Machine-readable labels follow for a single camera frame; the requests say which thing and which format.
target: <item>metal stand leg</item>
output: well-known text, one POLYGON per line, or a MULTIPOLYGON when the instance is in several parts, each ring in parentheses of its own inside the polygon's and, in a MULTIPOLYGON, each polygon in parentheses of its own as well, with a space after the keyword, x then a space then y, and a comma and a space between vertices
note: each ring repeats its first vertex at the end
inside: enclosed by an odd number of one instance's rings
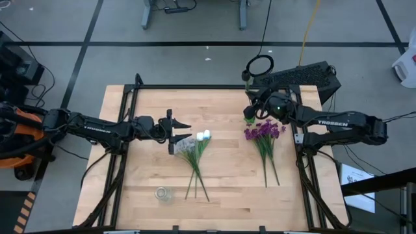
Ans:
POLYGON ((247 0, 240 0, 240 30, 247 28, 247 0))
POLYGON ((151 15, 151 5, 153 4, 153 0, 143 0, 144 3, 144 10, 142 16, 142 28, 148 29, 150 15, 151 15))

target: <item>green leaf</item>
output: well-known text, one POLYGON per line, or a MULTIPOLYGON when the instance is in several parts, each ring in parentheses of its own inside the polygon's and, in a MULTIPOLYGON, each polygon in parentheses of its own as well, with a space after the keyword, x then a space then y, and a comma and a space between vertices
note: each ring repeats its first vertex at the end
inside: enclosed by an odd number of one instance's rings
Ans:
POLYGON ((245 121, 247 124, 254 124, 255 118, 251 118, 251 119, 246 119, 246 118, 244 118, 244 121, 245 121))
POLYGON ((254 144, 257 146, 257 149, 259 150, 261 161, 263 163, 263 174, 265 176, 265 187, 267 188, 267 176, 266 176, 266 154, 267 151, 265 149, 264 142, 261 138, 254 140, 254 144))
POLYGON ((181 155, 183 155, 182 158, 184 160, 186 160, 193 169, 192 170, 192 175, 190 176, 190 181, 189 181, 187 193, 185 195, 185 199, 188 198, 190 184, 192 183, 192 178, 194 177, 194 174, 195 174, 195 197, 196 197, 197 178, 199 178, 199 180, 201 182, 201 185, 202 185, 202 188, 203 188, 203 191, 205 193, 205 196, 207 197, 207 200, 209 202, 208 194, 207 194, 207 191, 205 189, 205 185, 203 184, 202 177, 201 177, 201 172, 200 172, 200 169, 199 169, 199 162, 200 162, 200 159, 202 157, 202 152, 208 146, 209 142, 210 142, 210 139, 209 140, 203 140, 201 142, 196 141, 194 148, 192 148, 190 150, 187 150, 187 151, 184 151, 181 154, 181 155))

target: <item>wooden table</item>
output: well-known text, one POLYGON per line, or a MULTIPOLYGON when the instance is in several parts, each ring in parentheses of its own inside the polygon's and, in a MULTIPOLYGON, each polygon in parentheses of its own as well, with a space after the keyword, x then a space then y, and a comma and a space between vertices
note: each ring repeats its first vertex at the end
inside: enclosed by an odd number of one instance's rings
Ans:
MULTIPOLYGON (((100 118, 117 121, 122 90, 123 86, 107 87, 100 118)), ((304 105, 322 110, 315 86, 301 86, 301 97, 304 105)), ((169 155, 167 144, 135 140, 129 147, 117 229, 169 230, 178 225, 180 230, 258 231, 259 226, 265 226, 269 231, 306 231, 291 128, 287 126, 274 146, 280 186, 268 163, 268 188, 265 188, 261 158, 243 133, 246 124, 242 110, 247 105, 243 90, 139 90, 135 116, 150 115, 157 120, 166 116, 167 109, 172 109, 174 118, 192 125, 191 129, 176 133, 211 130, 212 140, 200 161, 211 202, 206 200, 199 183, 197 198, 192 186, 190 196, 184 199, 192 169, 184 160, 169 155), (155 198, 157 187, 172 188, 171 203, 161 203, 155 198)), ((325 133, 326 128, 314 125, 309 131, 325 133)), ((330 147, 321 150, 332 155, 330 147)), ((88 165, 102 154, 101 146, 92 146, 88 165)), ((109 158, 96 164, 86 176, 74 225, 80 224, 102 197, 109 158)), ((346 224, 348 217, 334 163, 318 154, 315 165, 322 198, 346 224)), ((313 199, 311 204, 315 226, 319 227, 313 199)))

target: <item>purple flower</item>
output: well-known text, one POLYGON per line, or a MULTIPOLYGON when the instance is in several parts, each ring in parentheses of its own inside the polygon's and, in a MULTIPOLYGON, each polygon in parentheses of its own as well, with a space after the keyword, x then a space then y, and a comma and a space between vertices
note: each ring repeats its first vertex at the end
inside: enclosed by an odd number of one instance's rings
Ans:
POLYGON ((263 127, 269 128, 269 127, 272 127, 272 125, 270 124, 270 122, 266 122, 260 128, 263 128, 263 127))
POLYGON ((252 136, 253 136, 253 138, 257 138, 259 136, 259 130, 253 129, 252 130, 252 136))
POLYGON ((253 139, 253 135, 250 133, 250 131, 246 132, 246 140, 251 140, 253 139))
POLYGON ((279 135, 280 135, 279 130, 278 129, 273 129, 272 137, 277 139, 277 138, 279 138, 279 135))
POLYGON ((267 128, 267 127, 262 127, 259 130, 259 135, 261 135, 262 137, 265 137, 267 134, 270 134, 271 129, 267 128))

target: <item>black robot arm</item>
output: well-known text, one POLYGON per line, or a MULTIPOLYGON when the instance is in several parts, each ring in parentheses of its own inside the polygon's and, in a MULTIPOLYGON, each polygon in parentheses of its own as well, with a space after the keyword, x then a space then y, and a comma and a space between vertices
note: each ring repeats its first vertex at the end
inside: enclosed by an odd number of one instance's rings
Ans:
POLYGON ((172 110, 167 110, 165 118, 155 124, 151 116, 139 116, 128 119, 127 122, 117 123, 85 116, 78 112, 66 109, 53 109, 46 115, 42 123, 43 131, 54 135, 69 133, 87 139, 92 143, 100 143, 106 151, 121 153, 125 142, 134 139, 155 140, 160 144, 169 141, 169 154, 174 153, 174 144, 191 134, 172 134, 173 128, 189 128, 189 125, 179 123, 172 119, 172 110))
POLYGON ((362 142, 369 145, 380 145, 387 141, 387 124, 375 116, 347 111, 322 112, 305 107, 291 100, 287 94, 261 88, 258 91, 247 91, 251 105, 244 110, 246 119, 265 119, 269 116, 283 124, 294 123, 297 127, 310 125, 327 125, 342 127, 342 131, 326 133, 297 134, 295 141, 301 144, 303 151, 316 155, 317 151, 327 145, 354 144, 362 142))

